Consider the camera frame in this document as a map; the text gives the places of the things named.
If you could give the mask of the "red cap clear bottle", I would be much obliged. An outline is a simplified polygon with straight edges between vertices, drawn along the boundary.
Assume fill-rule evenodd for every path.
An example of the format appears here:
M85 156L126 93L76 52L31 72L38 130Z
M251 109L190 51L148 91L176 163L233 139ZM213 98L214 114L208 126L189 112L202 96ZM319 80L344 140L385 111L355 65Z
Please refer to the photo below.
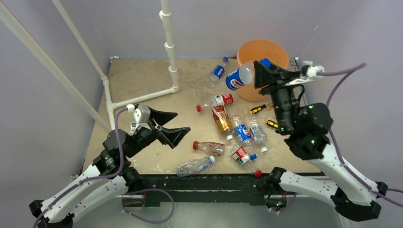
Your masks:
M201 151L210 156L221 157L225 153L226 145L215 142L198 142L194 141L192 148Z

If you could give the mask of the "large Pepsi bottle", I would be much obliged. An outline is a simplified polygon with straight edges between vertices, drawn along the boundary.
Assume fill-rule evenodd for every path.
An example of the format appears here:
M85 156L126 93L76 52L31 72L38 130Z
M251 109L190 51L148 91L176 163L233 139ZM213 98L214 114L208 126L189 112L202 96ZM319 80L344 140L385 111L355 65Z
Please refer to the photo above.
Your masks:
M254 62L254 60L248 61L229 73L224 80L224 87L231 91L236 91L253 83L255 76Z

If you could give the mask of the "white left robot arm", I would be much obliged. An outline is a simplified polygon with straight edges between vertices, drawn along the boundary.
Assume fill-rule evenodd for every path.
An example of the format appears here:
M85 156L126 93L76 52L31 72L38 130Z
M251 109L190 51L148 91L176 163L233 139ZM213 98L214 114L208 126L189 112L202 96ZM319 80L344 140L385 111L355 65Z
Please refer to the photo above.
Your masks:
M190 127L168 129L175 112L157 111L144 104L129 104L125 111L134 121L129 132L118 127L103 142L103 150L92 164L63 190L46 200L35 200L29 208L36 228L70 228L91 210L119 195L148 191L129 158L154 141L175 148Z

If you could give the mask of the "gold red drink bottle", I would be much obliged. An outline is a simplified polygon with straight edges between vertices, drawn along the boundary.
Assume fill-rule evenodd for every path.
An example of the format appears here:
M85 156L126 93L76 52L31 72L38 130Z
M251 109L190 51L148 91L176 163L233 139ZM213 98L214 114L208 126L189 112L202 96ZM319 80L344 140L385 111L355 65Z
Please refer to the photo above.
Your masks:
M214 106L212 109L213 119L218 127L220 134L230 141L233 139L232 132L233 127L231 125L229 116L223 105Z

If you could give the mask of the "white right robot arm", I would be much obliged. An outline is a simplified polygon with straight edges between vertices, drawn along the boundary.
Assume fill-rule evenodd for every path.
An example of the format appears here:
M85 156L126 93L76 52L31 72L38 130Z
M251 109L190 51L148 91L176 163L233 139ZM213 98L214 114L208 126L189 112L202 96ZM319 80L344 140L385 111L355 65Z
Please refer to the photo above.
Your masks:
M270 95L277 133L286 137L285 143L298 158L320 169L326 180L315 180L276 167L267 180L272 193L281 190L306 195L335 208L343 217L360 222L377 219L388 187L357 171L341 155L328 134L333 123L328 106L315 103L301 106L293 89L326 76L323 66L306 62L300 71L289 71L275 64L254 61L254 86L261 95Z

